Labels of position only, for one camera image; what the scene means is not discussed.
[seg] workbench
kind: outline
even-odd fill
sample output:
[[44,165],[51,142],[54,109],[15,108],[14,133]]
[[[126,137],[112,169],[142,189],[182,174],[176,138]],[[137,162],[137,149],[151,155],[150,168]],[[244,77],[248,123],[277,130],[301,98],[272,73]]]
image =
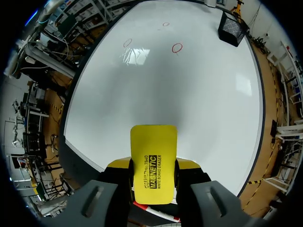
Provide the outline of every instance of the workbench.
[[177,157],[197,162],[235,195],[260,150],[261,72],[244,37],[218,37],[222,9],[189,1],[144,1],[96,41],[76,73],[60,128],[59,161],[84,184],[129,157],[130,130],[175,125]]

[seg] white table surface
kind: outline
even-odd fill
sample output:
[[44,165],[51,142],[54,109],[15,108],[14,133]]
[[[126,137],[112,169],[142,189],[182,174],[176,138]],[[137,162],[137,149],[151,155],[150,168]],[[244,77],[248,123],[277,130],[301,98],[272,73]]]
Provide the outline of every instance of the white table surface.
[[258,150],[262,91],[246,38],[238,47],[219,39],[221,16],[185,1],[131,9],[86,63],[69,106],[66,143],[102,171],[130,156],[133,126],[175,125],[177,156],[237,195]]

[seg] black basket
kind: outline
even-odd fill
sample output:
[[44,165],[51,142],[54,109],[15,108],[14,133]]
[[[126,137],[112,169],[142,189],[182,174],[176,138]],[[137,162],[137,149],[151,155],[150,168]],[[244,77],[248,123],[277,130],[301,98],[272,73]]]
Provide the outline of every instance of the black basket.
[[223,12],[218,29],[219,38],[233,46],[239,46],[249,27],[241,18],[238,19],[239,22],[231,17]]

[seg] box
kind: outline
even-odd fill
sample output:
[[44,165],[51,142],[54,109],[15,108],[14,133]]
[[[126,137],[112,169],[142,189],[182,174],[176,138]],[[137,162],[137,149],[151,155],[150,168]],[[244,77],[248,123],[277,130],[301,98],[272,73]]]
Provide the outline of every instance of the box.
[[79,3],[76,3],[72,9],[74,10],[74,12],[78,12],[80,9],[82,8],[82,6]]
[[82,21],[82,20],[83,20],[83,17],[82,17],[81,15],[79,15],[79,16],[76,17],[76,20],[77,20],[77,21]]
[[116,9],[116,10],[112,11],[112,13],[117,17],[121,13],[123,13],[123,11],[124,11],[124,8],[120,8],[120,9]]
[[92,6],[87,11],[89,11],[91,14],[95,14],[98,12],[98,9],[94,6]]
[[68,13],[68,14],[74,14],[74,13],[75,13],[75,10],[74,10],[73,8],[71,8],[71,9],[69,9],[69,10],[67,11],[67,13]]
[[83,6],[86,6],[87,4],[89,4],[90,1],[89,0],[79,0],[78,1],[78,4],[81,5],[82,7]]
[[88,18],[90,15],[91,15],[91,12],[89,12],[87,10],[80,13],[80,16],[82,17],[82,19]]
[[119,3],[119,0],[107,0],[107,2],[109,3],[109,5],[113,5]]
[[67,18],[67,16],[66,16],[66,15],[63,15],[63,16],[61,17],[61,19],[59,20],[59,22],[62,23],[63,21],[66,20],[66,18]]

